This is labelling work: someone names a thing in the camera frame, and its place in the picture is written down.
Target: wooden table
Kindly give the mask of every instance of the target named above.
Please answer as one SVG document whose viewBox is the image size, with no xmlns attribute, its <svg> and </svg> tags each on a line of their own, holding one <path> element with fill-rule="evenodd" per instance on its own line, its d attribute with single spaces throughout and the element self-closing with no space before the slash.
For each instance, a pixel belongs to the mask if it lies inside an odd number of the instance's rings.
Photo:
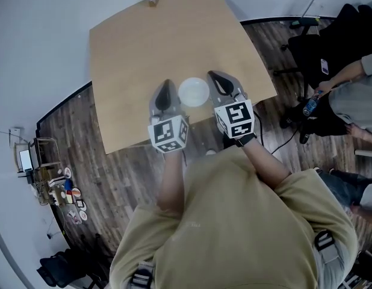
<svg viewBox="0 0 372 289">
<path fill-rule="evenodd" d="M 253 103 L 276 95 L 251 40 L 224 0 L 135 4 L 90 30 L 96 112 L 107 154 L 149 138 L 149 100 L 165 80 L 238 78 Z M 185 108 L 190 122 L 212 116 L 210 101 Z"/>
</svg>

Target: gray shirt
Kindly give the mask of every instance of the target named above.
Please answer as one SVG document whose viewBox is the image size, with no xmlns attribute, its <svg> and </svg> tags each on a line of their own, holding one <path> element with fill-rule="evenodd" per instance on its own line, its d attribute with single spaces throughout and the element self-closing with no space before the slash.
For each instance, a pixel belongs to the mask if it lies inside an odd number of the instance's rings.
<svg viewBox="0 0 372 289">
<path fill-rule="evenodd" d="M 372 132 L 372 54 L 362 57 L 361 62 L 367 76 L 332 90 L 329 104 L 347 124 L 355 123 Z"/>
</svg>

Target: black office chair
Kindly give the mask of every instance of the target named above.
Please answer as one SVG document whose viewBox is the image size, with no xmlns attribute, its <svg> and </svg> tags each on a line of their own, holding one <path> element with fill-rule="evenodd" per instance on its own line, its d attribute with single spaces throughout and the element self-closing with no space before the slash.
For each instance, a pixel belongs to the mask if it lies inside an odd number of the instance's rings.
<svg viewBox="0 0 372 289">
<path fill-rule="evenodd" d="M 348 64 L 372 54 L 372 8 L 360 5 L 357 9 L 350 4 L 343 6 L 337 18 L 320 35 L 306 34 L 313 20 L 302 19 L 303 34 L 292 37 L 281 50 L 289 49 L 297 67 L 276 70 L 274 75 L 301 72 L 304 77 L 303 97 L 306 99 L 308 86 L 313 89 L 322 81 L 331 79 Z M 321 69 L 321 59 L 327 61 L 329 74 Z"/>
<path fill-rule="evenodd" d="M 37 270 L 39 275 L 50 287 L 64 288 L 73 281 L 88 275 L 92 283 L 87 289 L 94 286 L 105 288 L 108 283 L 108 274 L 104 269 L 109 269 L 108 262 L 100 263 L 99 257 L 94 257 L 92 253 L 79 249 L 66 249 L 64 252 L 58 252 L 50 258 L 40 260 L 41 268 Z"/>
<path fill-rule="evenodd" d="M 358 255 L 351 272 L 372 282 L 372 250 L 364 250 Z"/>
</svg>

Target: white bowl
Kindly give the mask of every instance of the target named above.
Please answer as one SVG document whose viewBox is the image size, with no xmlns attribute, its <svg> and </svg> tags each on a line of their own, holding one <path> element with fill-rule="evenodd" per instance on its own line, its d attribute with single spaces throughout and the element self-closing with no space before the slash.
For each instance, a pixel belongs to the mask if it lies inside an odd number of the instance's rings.
<svg viewBox="0 0 372 289">
<path fill-rule="evenodd" d="M 189 107 L 202 106 L 209 98 L 209 86 L 203 79 L 187 78 L 179 86 L 178 96 L 183 104 Z"/>
</svg>

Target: wall outlet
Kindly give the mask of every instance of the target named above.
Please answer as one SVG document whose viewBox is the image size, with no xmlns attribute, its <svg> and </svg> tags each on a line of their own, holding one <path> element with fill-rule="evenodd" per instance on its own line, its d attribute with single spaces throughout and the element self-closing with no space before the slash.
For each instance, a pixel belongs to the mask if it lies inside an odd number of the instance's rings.
<svg viewBox="0 0 372 289">
<path fill-rule="evenodd" d="M 13 148 L 15 143 L 20 143 L 20 133 L 21 128 L 10 128 L 8 132 L 10 133 L 10 147 Z"/>
</svg>

